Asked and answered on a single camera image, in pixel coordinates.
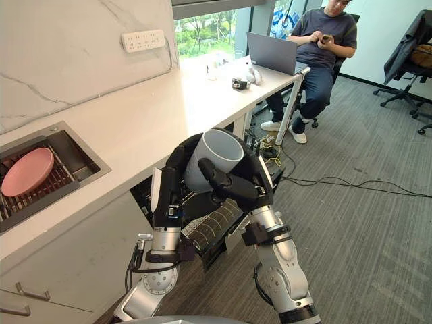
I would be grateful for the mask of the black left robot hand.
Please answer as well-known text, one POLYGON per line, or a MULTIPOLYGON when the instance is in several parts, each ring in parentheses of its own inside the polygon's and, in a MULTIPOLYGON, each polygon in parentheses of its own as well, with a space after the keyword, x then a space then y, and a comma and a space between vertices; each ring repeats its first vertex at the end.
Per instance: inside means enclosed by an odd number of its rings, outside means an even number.
POLYGON ((182 227, 217 210, 226 200, 213 191, 197 194, 182 202, 181 181, 186 166, 202 134, 195 134, 180 143, 169 156, 165 167, 155 169, 151 188, 151 210, 155 227, 182 227))

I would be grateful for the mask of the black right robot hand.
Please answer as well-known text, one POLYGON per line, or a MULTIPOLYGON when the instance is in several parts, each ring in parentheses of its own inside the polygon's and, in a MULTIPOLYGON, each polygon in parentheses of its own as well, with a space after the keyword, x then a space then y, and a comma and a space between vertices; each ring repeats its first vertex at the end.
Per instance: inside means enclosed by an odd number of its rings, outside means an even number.
POLYGON ((242 139, 223 128, 218 130, 232 137, 242 147, 244 156, 229 173, 221 171, 208 158, 198 161, 199 169, 216 196, 235 200, 245 213, 272 205, 273 185, 266 165, 242 139))

